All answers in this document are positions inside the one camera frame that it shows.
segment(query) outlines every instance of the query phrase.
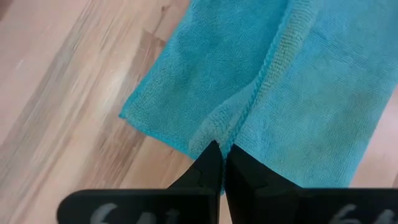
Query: wood grain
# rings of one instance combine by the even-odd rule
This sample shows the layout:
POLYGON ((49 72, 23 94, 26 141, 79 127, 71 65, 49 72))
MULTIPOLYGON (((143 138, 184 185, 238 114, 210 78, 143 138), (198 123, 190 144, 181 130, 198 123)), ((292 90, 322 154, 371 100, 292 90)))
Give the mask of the wood grain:
MULTIPOLYGON (((162 188, 186 171, 191 159, 144 136, 118 114, 188 3, 2 2, 0 223, 56 223, 59 202, 75 190, 162 188)), ((398 103, 390 105, 386 111, 398 103)), ((397 119, 398 113, 391 114, 384 115, 381 124, 397 119)), ((379 133, 391 133, 383 127, 379 133)), ((376 149, 372 145, 368 151, 376 149)), ((372 155, 364 160, 380 161, 372 155)), ((392 166, 375 172, 372 181, 386 169, 396 169, 386 181, 391 186, 390 175, 398 171, 392 166)), ((362 170, 369 167, 374 170, 362 170)), ((225 197, 220 220, 231 223, 225 197)))

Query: wooden floor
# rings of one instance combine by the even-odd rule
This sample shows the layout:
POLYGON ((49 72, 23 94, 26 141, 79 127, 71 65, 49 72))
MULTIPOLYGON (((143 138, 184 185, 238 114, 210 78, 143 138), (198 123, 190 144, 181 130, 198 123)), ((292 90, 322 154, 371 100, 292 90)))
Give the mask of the wooden floor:
MULTIPOLYGON (((189 158, 118 113, 187 7, 188 0, 0 2, 0 223, 56 223, 59 202, 75 190, 164 188, 185 172, 189 158)), ((398 92, 353 186, 393 185, 396 133, 398 92)), ((230 223, 225 198, 221 223, 230 223)))

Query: towel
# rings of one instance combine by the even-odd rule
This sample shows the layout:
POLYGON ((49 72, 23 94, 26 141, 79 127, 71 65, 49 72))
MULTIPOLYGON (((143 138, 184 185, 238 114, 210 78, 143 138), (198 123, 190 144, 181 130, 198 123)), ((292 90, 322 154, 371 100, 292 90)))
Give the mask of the towel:
POLYGON ((121 118, 197 158, 233 144, 346 187, 397 83, 396 0, 193 0, 121 118))

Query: microfiber cloth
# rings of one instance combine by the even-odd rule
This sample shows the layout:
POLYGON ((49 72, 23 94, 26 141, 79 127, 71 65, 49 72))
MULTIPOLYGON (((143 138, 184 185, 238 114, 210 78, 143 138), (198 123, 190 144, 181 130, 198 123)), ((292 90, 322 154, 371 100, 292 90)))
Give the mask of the microfiber cloth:
POLYGON ((396 0, 193 0, 120 117, 192 158, 233 144, 346 187, 397 83, 396 0))

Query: blue microfiber towel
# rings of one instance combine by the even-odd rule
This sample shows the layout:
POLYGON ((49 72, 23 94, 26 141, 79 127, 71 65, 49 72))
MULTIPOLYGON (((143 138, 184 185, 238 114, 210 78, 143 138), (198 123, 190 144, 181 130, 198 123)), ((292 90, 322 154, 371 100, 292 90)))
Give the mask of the blue microfiber towel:
POLYGON ((232 144, 345 187, 397 83, 396 0, 193 0, 121 117, 197 158, 232 144))

